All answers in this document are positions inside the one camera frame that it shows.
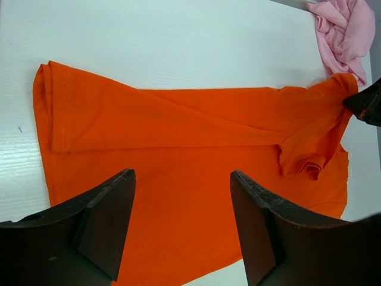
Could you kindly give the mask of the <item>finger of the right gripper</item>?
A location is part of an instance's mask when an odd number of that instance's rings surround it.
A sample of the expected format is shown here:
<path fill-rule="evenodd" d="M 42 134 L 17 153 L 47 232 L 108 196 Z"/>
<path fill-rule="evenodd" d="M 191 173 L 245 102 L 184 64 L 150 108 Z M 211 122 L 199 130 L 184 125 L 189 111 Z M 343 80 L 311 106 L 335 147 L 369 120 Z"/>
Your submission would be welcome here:
<path fill-rule="evenodd" d="M 368 125 L 381 127 L 380 110 L 381 78 L 363 91 L 343 100 L 343 106 L 350 110 L 358 120 Z"/>

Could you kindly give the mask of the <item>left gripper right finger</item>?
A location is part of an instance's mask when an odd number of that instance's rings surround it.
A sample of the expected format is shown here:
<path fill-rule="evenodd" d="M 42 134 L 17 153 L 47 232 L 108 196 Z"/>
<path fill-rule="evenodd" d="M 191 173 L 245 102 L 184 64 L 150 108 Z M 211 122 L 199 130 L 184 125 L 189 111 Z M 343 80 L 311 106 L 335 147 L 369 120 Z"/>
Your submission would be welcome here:
<path fill-rule="evenodd" d="M 307 210 L 241 171 L 230 193 L 249 285 L 379 285 L 380 215 L 356 222 Z"/>

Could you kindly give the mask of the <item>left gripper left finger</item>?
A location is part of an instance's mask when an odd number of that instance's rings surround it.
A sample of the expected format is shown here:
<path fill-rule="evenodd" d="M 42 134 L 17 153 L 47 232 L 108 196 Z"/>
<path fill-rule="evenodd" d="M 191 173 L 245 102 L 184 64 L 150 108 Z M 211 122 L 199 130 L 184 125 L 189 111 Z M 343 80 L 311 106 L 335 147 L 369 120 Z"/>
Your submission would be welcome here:
<path fill-rule="evenodd" d="M 111 285 L 136 189 L 126 169 L 18 222 L 1 222 L 1 285 Z"/>

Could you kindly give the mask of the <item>orange t-shirt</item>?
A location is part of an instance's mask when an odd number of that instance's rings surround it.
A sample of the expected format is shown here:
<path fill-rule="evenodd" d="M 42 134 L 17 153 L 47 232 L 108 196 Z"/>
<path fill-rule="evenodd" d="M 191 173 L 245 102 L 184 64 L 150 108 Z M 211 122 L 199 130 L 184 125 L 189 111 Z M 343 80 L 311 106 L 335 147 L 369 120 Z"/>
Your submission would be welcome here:
<path fill-rule="evenodd" d="M 230 196 L 240 170 L 306 209 L 340 218 L 341 140 L 355 77 L 309 88 L 137 89 L 56 62 L 40 65 L 33 107 L 57 205 L 124 169 L 136 192 L 117 285 L 183 285 L 241 259 Z"/>

